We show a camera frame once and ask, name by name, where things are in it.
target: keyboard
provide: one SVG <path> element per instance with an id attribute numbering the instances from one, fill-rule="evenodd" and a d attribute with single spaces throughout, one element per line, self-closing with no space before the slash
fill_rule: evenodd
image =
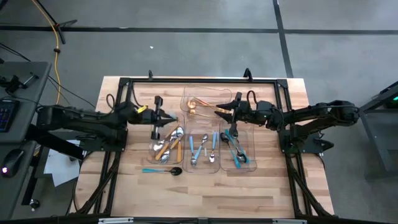
<path id="1" fill-rule="evenodd" d="M 6 133 L 18 111 L 19 101 L 0 100 L 0 133 Z"/>

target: black desk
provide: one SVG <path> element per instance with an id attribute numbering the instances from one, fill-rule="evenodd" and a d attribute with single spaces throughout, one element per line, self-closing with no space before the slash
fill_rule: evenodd
<path id="1" fill-rule="evenodd" d="M 39 101 L 42 95 L 45 82 L 49 76 L 51 64 L 47 62 L 5 62 L 0 65 L 0 75 L 9 77 L 17 75 L 22 81 L 30 76 L 30 72 L 39 77 L 38 80 L 30 83 L 25 90 L 19 89 L 14 92 L 16 97 L 26 98 L 32 101 Z M 0 88 L 0 98 L 8 96 L 3 88 Z M 9 151 L 19 148 L 25 138 L 30 123 L 35 113 L 36 104 L 21 100 L 19 110 L 8 133 L 0 133 L 0 162 Z M 0 220 L 9 219 L 12 215 L 30 162 L 33 158 L 35 142 L 28 142 L 23 145 L 25 151 L 18 173 L 13 178 L 0 176 Z"/>

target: clear plastic organizer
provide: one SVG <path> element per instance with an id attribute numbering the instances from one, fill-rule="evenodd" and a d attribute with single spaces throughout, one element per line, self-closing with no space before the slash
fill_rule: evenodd
<path id="1" fill-rule="evenodd" d="M 187 112 L 187 118 L 221 119 L 214 111 L 229 113 L 217 108 L 216 105 L 231 101 L 231 90 L 215 90 L 200 86 L 187 86 L 184 88 L 180 108 Z"/>
<path id="2" fill-rule="evenodd" d="M 238 138 L 233 139 L 231 135 L 228 136 L 228 144 L 219 136 L 220 139 L 220 156 L 221 156 L 221 168 L 226 171 L 236 171 L 236 172 L 252 172 L 257 169 L 256 155 L 254 150 L 254 126 L 253 124 L 245 124 L 244 122 L 238 121 Z M 221 122 L 220 132 L 229 132 L 231 125 L 226 121 Z M 239 161 L 238 153 L 236 147 L 239 151 L 246 157 L 246 162 L 243 160 Z"/>
<path id="3" fill-rule="evenodd" d="M 178 122 L 166 124 L 158 129 L 160 134 L 159 141 L 151 140 L 149 144 L 149 154 L 147 160 L 153 164 L 178 164 L 183 161 L 183 149 L 185 139 L 185 118 L 181 113 L 176 113 Z M 183 135 L 177 128 L 183 129 Z M 178 149 L 178 140 L 181 143 L 181 150 Z"/>
<path id="4" fill-rule="evenodd" d="M 185 124 L 187 134 L 184 143 L 183 169 L 190 173 L 214 174 L 220 169 L 220 146 L 218 133 L 220 132 L 220 122 L 210 119 L 188 119 Z M 213 162 L 211 153 L 213 149 L 213 133 L 216 133 Z M 198 148 L 202 144 L 203 136 L 207 134 L 205 141 L 198 153 Z M 190 137 L 193 139 L 193 154 L 190 147 Z M 196 165 L 192 165 L 192 158 L 196 157 Z"/>

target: butcher block tabletop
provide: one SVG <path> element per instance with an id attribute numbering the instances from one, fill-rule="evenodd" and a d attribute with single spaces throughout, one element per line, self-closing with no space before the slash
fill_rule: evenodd
<path id="1" fill-rule="evenodd" d="M 106 104 L 108 93 L 116 96 L 120 77 L 104 77 L 99 92 L 97 111 L 109 112 Z M 288 78 L 293 109 L 308 106 L 304 80 Z M 184 88 L 189 83 L 135 83 L 134 91 L 142 105 L 154 109 L 154 97 L 163 98 L 162 109 L 166 113 L 185 113 L 180 109 Z M 256 92 L 257 101 L 276 104 L 274 87 L 270 84 L 196 83 L 217 90 L 229 89 L 234 98 L 236 92 L 246 100 L 249 90 Z M 285 108 L 284 94 L 280 91 Z M 253 172 L 227 172 L 219 169 L 214 174 L 181 175 L 142 173 L 143 168 L 173 167 L 151 164 L 148 161 L 150 126 L 128 124 L 128 139 L 121 155 L 113 217 L 208 217 L 208 218 L 293 218 L 285 157 L 280 152 L 278 135 L 265 127 L 254 127 L 254 148 L 257 169 Z M 78 209 L 89 199 L 98 186 L 104 152 L 94 152 L 81 167 L 76 186 Z M 326 211 L 333 213 L 325 170 L 320 158 L 303 154 L 303 166 L 308 188 Z M 101 211 L 104 209 L 109 184 L 104 190 Z M 297 185 L 301 211 L 304 210 L 302 192 Z"/>

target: yellow cable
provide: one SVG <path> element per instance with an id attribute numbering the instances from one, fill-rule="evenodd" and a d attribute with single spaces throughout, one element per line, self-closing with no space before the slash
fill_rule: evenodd
<path id="1" fill-rule="evenodd" d="M 52 30 L 54 31 L 55 34 L 55 40 L 57 41 L 57 46 L 56 49 L 59 50 L 59 41 L 58 41 L 58 35 L 57 35 L 57 31 L 55 31 L 54 26 L 52 25 L 50 19 L 45 15 L 45 13 L 43 12 L 42 8 L 34 1 L 32 0 L 33 4 L 35 4 L 35 6 L 40 10 L 40 12 L 43 14 L 43 16 L 45 17 L 45 19 L 47 20 L 47 22 L 49 22 Z M 57 102 L 55 104 L 58 104 L 60 101 L 60 95 L 61 95 L 61 81 L 60 81 L 60 75 L 58 74 L 58 68 L 57 68 L 57 64 L 58 64 L 58 52 L 55 52 L 55 61 L 54 61 L 54 69 L 55 69 L 55 74 L 57 76 L 57 80 L 58 80 L 58 95 L 57 95 Z"/>

